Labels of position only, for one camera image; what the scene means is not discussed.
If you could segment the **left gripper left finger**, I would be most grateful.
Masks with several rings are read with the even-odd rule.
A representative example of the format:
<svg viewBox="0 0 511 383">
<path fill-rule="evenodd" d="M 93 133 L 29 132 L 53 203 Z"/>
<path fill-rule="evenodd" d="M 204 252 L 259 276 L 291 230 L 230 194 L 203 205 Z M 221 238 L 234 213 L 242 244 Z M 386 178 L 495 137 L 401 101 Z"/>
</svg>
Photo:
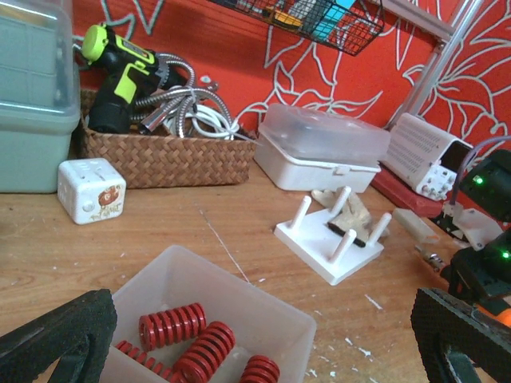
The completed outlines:
<svg viewBox="0 0 511 383">
<path fill-rule="evenodd" d="M 1 381 L 98 382 L 117 312 L 110 290 L 91 290 L 1 336 Z"/>
</svg>

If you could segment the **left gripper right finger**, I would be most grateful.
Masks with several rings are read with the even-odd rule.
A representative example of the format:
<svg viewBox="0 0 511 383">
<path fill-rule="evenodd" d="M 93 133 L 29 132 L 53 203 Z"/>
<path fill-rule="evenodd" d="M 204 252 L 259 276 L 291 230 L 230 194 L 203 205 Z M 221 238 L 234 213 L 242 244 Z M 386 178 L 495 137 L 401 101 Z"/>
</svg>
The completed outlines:
<svg viewBox="0 0 511 383">
<path fill-rule="evenodd" d="M 417 290 L 411 327 L 430 382 L 510 381 L 510 328 L 444 290 Z"/>
</svg>

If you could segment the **red large spring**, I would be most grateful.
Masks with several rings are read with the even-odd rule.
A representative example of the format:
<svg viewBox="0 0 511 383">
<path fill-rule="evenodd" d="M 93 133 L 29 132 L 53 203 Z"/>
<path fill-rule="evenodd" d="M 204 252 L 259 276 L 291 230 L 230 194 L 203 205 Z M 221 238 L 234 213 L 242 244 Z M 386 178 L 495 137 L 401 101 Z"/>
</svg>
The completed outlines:
<svg viewBox="0 0 511 383">
<path fill-rule="evenodd" d="M 209 382 L 236 345 L 232 329 L 210 322 L 176 361 L 173 368 L 183 382 Z"/>
<path fill-rule="evenodd" d="M 207 316 L 198 302 L 141 315 L 138 322 L 144 351 L 153 351 L 196 338 L 206 327 Z"/>
</svg>

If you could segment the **white peg board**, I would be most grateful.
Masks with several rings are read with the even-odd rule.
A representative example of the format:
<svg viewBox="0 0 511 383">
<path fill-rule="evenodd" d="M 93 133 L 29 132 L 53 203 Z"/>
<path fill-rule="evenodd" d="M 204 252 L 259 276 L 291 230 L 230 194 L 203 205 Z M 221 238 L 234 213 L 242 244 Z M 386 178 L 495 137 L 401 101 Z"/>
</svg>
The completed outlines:
<svg viewBox="0 0 511 383">
<path fill-rule="evenodd" d="M 384 213 L 376 222 L 365 247 L 354 244 L 357 236 L 350 229 L 343 236 L 330 231 L 327 221 L 339 214 L 351 193 L 342 187 L 331 209 L 310 213 L 312 199 L 303 197 L 295 216 L 275 226 L 275 236 L 302 259 L 314 272 L 332 286 L 360 270 L 382 253 L 384 246 L 378 242 L 391 221 L 392 215 Z"/>
</svg>

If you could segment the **beige work glove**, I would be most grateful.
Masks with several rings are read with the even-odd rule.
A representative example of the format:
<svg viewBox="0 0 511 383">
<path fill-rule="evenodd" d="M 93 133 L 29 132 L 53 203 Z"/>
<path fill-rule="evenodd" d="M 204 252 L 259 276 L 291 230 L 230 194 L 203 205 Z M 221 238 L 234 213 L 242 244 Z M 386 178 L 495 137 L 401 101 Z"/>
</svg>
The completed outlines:
<svg viewBox="0 0 511 383">
<path fill-rule="evenodd" d="M 312 199 L 320 203 L 326 209 L 331 209 L 335 205 L 339 195 L 340 190 L 313 190 L 311 192 Z M 376 220 L 374 216 L 366 208 L 360 197 L 354 192 L 350 193 L 339 214 L 329 219 L 326 223 L 330 231 L 341 236 L 350 229 L 355 230 L 357 236 L 354 240 L 354 244 L 358 247 L 366 246 L 366 242 L 375 224 Z"/>
</svg>

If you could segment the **orange black screwdriver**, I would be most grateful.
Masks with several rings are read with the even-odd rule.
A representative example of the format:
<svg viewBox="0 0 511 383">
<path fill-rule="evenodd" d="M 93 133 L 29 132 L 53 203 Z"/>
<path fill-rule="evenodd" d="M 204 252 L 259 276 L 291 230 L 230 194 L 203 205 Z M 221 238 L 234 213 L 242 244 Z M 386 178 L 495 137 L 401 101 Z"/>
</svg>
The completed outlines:
<svg viewBox="0 0 511 383">
<path fill-rule="evenodd" d="M 417 245 L 422 260 L 448 284 L 448 293 L 475 306 L 483 314 L 510 326 L 510 249 L 498 241 L 476 251 L 472 247 L 455 253 L 450 263 Z"/>
</svg>

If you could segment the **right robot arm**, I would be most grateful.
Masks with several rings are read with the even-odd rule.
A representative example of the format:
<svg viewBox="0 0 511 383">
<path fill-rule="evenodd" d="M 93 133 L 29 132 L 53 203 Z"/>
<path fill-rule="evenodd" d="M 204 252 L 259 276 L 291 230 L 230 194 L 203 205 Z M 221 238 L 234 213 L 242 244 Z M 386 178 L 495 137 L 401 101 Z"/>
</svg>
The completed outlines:
<svg viewBox="0 0 511 383">
<path fill-rule="evenodd" d="M 459 189 L 483 210 L 444 203 L 433 221 L 451 237 L 468 243 L 440 275 L 450 294 L 474 304 L 509 326 L 510 304 L 510 151 L 497 150 L 462 178 Z"/>
</svg>

